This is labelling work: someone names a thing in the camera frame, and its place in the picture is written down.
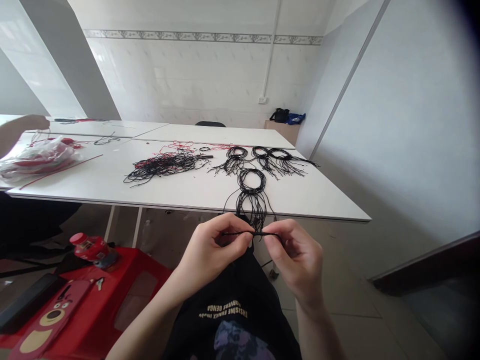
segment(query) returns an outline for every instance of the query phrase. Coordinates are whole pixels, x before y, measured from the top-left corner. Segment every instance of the red bottle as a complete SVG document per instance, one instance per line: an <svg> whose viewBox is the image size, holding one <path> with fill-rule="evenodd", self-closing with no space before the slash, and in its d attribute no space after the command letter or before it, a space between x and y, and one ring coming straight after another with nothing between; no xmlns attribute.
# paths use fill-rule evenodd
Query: red bottle
<svg viewBox="0 0 480 360"><path fill-rule="evenodd" d="M79 258L90 261L107 272L115 269L113 265L119 259L119 254L101 236L87 236L79 232L70 238L70 242L75 245L75 255Z"/></svg>

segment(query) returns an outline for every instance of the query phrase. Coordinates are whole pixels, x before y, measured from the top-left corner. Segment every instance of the bottle cap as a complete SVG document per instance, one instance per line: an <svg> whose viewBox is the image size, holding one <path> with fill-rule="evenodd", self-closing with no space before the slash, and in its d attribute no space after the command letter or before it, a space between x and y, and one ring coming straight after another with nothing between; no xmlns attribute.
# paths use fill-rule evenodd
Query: bottle cap
<svg viewBox="0 0 480 360"><path fill-rule="evenodd" d="M80 245L84 243L87 240L88 236L84 234L83 232L76 233L70 238L70 242L73 245Z"/></svg>

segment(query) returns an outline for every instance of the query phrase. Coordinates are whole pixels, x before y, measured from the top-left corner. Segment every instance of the white table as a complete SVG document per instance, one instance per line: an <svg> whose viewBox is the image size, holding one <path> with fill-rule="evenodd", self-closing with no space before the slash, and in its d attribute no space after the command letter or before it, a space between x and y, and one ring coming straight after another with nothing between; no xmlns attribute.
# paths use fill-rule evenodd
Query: white table
<svg viewBox="0 0 480 360"><path fill-rule="evenodd" d="M233 144L295 149L276 130L169 124L136 136L136 140L181 141L199 144Z"/></svg>
<svg viewBox="0 0 480 360"><path fill-rule="evenodd" d="M19 117L20 115L0 115L0 125ZM46 118L50 121L50 132L53 134L109 136L114 132L113 136L117 138L134 138L168 125L166 122L115 120L62 123L55 121L52 116Z"/></svg>
<svg viewBox="0 0 480 360"><path fill-rule="evenodd" d="M104 152L104 156L48 176L23 190L11 189L8 194L34 199L221 212L228 196L239 188L237 177L227 176L223 172L216 175L214 171L208 172L207 166L170 176L155 176L140 186L131 187L138 183L123 183L126 175L134 169L132 163L152 157L153 153L158 153L168 144L170 143L164 141L128 141L117 146L114 151ZM222 164L226 152L210 151L208 154L214 156L211 165ZM301 156L295 150L290 153ZM285 176L277 181L265 174L265 193L275 214L360 223L371 220L312 165L307 164L301 169L308 173L305 177ZM250 180L254 181L253 186L257 184L257 179ZM226 211L235 211L238 194L239 192L230 197ZM249 205L244 204L244 208L249 209Z"/></svg>
<svg viewBox="0 0 480 360"><path fill-rule="evenodd" d="M33 132L24 132L18 142L15 144L13 149L2 158L2 160L11 158L13 156L18 156L26 147L30 145L32 142L32 138L35 136L35 133ZM97 155L100 154L108 154L109 152L118 149L120 144L123 144L125 142L130 141L131 139L129 138L121 138L120 140L112 140L107 144L103 145L95 145L94 141L101 139L101 136L86 136L86 135L63 135L63 134L54 134L54 133L42 133L37 140L43 140L47 138L58 138L60 136L63 136L64 138L72 138L77 141L82 141L82 142L88 142L88 143L82 143L83 148L77 149L77 151L82 155L83 160L87 160L90 158L93 158ZM20 181L18 183L10 183L10 182L5 182L2 179L0 179L0 190L7 190L7 189L12 189L17 186L21 186L24 184L29 183L30 181L34 180L35 177L32 177L30 179L26 179L24 181Z"/></svg>

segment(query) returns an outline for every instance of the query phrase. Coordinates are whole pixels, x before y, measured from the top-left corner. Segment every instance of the tiled floor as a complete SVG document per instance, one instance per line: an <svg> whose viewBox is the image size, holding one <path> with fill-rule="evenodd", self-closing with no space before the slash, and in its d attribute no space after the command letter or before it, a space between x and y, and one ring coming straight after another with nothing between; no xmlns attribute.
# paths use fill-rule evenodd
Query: tiled floor
<svg viewBox="0 0 480 360"><path fill-rule="evenodd" d="M109 208L84 205L64 226L67 239L75 232L103 235ZM169 268L179 263L190 236L199 222L215 214L150 209L146 218L150 226L143 231L141 248ZM123 207L115 232L115 242L131 246L137 209ZM323 247L323 292L340 340L350 359L445 359L444 354L398 298L383 295L355 274L342 255L341 239L336 238L328 222L299 220L299 223ZM255 256L260 264L270 260L263 241L255 242ZM265 273L274 268L271 263ZM12 301L38 275L23 275L3 291L0 309ZM273 285L278 292L283 312L298 336L295 299L280 275ZM0 359L5 352L0 351Z"/></svg>

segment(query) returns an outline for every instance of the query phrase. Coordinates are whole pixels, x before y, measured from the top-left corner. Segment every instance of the blue bag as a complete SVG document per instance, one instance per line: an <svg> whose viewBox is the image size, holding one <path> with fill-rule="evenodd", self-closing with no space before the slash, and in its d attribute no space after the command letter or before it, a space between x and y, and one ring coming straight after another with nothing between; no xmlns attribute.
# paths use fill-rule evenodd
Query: blue bag
<svg viewBox="0 0 480 360"><path fill-rule="evenodd" d="M304 113L303 115L299 115L299 114L295 114L295 113L290 112L288 114L287 124L288 125L300 125L300 123L305 119L305 115L307 115L307 114Z"/></svg>

